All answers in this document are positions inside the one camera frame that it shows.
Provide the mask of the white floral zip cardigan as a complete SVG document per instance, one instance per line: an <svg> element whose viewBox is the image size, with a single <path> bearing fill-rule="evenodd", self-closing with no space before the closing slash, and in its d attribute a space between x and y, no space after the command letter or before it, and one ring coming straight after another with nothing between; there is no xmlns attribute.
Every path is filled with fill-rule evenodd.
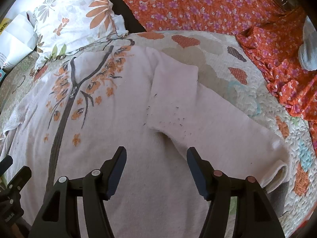
<svg viewBox="0 0 317 238"><path fill-rule="evenodd" d="M127 163L106 211L116 237L197 237L208 211L186 161L199 155L266 192L288 182L289 152L273 131L198 82L198 68L149 47L85 52L46 73L7 117L1 156L32 177L21 192L32 224L61 176L99 168L120 146Z"/></svg>

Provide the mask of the quilted heart bedspread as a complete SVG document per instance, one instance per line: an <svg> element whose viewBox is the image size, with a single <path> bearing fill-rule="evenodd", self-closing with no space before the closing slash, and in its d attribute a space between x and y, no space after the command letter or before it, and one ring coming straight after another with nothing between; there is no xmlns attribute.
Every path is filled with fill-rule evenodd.
<svg viewBox="0 0 317 238"><path fill-rule="evenodd" d="M126 39L93 44L75 55L50 62L34 78L28 75L36 59L31 55L11 72L1 87L1 101L5 104L1 112L1 135L7 117L46 73L85 52L134 45L153 48L183 64L196 66L200 84L284 141L289 152L289 179L272 191L271 201L275 204L285 236L290 237L316 202L316 157L308 125L303 119L290 116L268 92L261 72L232 36L204 32L133 34Z"/></svg>

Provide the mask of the grey white cloth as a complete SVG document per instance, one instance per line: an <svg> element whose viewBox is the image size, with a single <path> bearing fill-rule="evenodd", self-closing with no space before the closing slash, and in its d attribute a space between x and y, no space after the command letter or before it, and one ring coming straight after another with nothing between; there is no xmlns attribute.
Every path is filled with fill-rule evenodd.
<svg viewBox="0 0 317 238"><path fill-rule="evenodd" d="M302 69L317 69L317 31L307 16L303 27L303 44L298 51L298 60Z"/></svg>

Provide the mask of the orange floral blanket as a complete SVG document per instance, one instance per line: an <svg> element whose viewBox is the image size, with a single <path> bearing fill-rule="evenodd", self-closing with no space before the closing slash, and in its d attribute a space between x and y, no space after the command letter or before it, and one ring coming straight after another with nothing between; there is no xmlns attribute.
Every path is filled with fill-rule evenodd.
<svg viewBox="0 0 317 238"><path fill-rule="evenodd" d="M236 37L267 89L291 116L308 121L316 140L316 72L302 68L306 13L276 0L111 0L131 32L196 30Z"/></svg>

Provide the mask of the white floral pillow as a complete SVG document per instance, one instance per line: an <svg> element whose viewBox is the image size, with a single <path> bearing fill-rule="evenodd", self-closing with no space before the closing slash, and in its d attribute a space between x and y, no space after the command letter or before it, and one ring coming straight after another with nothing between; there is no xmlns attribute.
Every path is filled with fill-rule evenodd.
<svg viewBox="0 0 317 238"><path fill-rule="evenodd" d="M127 36L123 16L112 7L110 0L44 0L34 11L39 55L34 69L99 40Z"/></svg>

